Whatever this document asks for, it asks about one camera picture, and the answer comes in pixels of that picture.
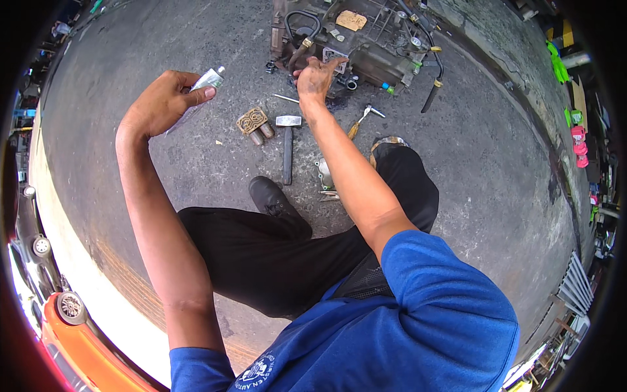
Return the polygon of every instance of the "black pants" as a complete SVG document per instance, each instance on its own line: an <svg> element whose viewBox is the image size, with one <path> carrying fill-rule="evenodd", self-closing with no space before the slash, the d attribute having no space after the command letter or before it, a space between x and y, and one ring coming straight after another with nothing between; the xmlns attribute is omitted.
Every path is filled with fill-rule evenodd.
<svg viewBox="0 0 627 392"><path fill-rule="evenodd" d="M418 154L387 143L374 153L377 172L408 218L430 232L439 193ZM372 252L356 226L312 240L311 227L289 217L202 207L182 209L179 216L215 291L270 317L296 318Z"/></svg>

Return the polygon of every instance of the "hand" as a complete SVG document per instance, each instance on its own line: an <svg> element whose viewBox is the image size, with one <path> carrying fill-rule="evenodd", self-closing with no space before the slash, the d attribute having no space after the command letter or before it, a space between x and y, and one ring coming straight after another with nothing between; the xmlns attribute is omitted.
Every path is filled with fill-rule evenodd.
<svg viewBox="0 0 627 392"><path fill-rule="evenodd" d="M321 63L312 56L307 59L309 65L304 70L294 71L294 76L297 78L294 84L298 88L300 106L308 106L311 103L324 105L324 98L333 79L333 70L347 61L349 59L346 57L337 57L328 63Z"/></svg>
<svg viewBox="0 0 627 392"><path fill-rule="evenodd" d="M147 139L161 135L187 109L216 96L216 89L213 87L182 93L184 87L193 86L199 78L197 73L165 71L130 106L120 122L120 130L131 131Z"/></svg>

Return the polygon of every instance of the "logo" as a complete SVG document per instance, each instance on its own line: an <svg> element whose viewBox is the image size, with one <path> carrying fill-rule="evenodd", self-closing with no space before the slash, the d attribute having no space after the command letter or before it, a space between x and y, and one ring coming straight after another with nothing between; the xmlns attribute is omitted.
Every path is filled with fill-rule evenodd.
<svg viewBox="0 0 627 392"><path fill-rule="evenodd" d="M272 351L268 351L257 358L257 360L235 380L235 388L245 391L261 385L266 381L270 373L272 373L272 367L274 367L275 357L270 354L271 352Z"/></svg>

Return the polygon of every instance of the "yellow screwdriver handle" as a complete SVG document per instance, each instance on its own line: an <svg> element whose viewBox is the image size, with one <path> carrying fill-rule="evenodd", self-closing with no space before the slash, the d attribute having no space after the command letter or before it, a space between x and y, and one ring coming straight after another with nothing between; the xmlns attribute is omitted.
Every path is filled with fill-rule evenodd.
<svg viewBox="0 0 627 392"><path fill-rule="evenodd" d="M359 130L359 121L355 121L352 127L350 127L349 131L349 139L355 139L355 135L357 135L357 131Z"/></svg>

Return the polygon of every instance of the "tire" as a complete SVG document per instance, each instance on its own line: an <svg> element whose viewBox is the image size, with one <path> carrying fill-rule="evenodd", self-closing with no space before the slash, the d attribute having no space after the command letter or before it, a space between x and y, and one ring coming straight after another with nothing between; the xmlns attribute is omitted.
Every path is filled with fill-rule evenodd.
<svg viewBox="0 0 627 392"><path fill-rule="evenodd" d="M66 324L79 326L87 321L87 310L78 294L62 292L55 300L56 312Z"/></svg>
<svg viewBox="0 0 627 392"><path fill-rule="evenodd" d="M27 186L26 188L24 188L24 196L26 196L29 199L32 199L33 197L35 197L35 187L34 186Z"/></svg>
<svg viewBox="0 0 627 392"><path fill-rule="evenodd" d="M36 237L33 241L33 252L41 258L50 256L50 252L52 252L50 241L43 235Z"/></svg>

